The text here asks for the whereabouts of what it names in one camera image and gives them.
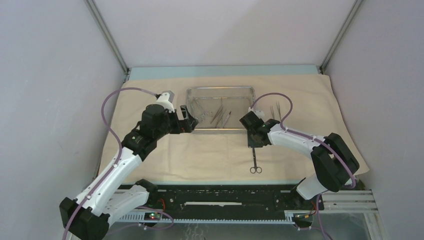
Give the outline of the metal surgical instrument tray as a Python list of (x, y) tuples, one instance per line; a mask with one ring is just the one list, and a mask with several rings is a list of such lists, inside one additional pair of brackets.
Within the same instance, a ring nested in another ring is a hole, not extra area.
[(255, 100), (251, 86), (203, 86), (186, 91), (188, 112), (198, 120), (195, 134), (245, 134), (240, 118)]

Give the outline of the thin metal needle tweezers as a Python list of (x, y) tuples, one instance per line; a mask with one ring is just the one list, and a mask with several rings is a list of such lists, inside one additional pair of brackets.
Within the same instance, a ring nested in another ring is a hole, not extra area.
[(281, 105), (279, 101), (277, 101), (275, 105), (272, 105), (270, 107), (270, 112), (273, 119), (279, 120), (279, 121), (282, 120), (283, 116), (282, 116)]

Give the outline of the metal surgical scissors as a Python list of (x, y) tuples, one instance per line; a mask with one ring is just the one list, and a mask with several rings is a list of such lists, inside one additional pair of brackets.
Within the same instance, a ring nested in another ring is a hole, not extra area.
[(253, 166), (249, 169), (249, 171), (251, 174), (261, 174), (262, 168), (258, 166), (256, 150), (254, 147), (252, 147), (251, 150), (252, 150)]

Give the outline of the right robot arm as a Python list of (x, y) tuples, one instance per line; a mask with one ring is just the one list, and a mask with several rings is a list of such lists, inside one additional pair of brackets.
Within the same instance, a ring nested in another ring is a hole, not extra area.
[(336, 193), (345, 186), (356, 186), (354, 174), (360, 164), (340, 135), (307, 134), (283, 126), (276, 119), (263, 121), (255, 111), (249, 111), (239, 121), (255, 148), (282, 146), (312, 161), (314, 173), (301, 180), (290, 196), (295, 208), (304, 209), (312, 198), (324, 192)]

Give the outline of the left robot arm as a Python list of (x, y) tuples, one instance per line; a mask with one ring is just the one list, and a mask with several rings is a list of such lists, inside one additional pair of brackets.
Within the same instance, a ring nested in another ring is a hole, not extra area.
[(141, 114), (136, 126), (120, 140), (115, 137), (118, 150), (106, 168), (75, 198), (64, 198), (59, 205), (64, 232), (62, 239), (72, 234), (81, 240), (102, 240), (110, 227), (131, 210), (144, 206), (153, 208), (158, 194), (146, 185), (134, 184), (125, 193), (115, 196), (116, 190), (127, 176), (157, 147), (158, 141), (168, 134), (191, 133), (199, 123), (187, 110), (180, 107), (183, 118), (179, 119), (173, 105), (174, 93), (166, 90)]

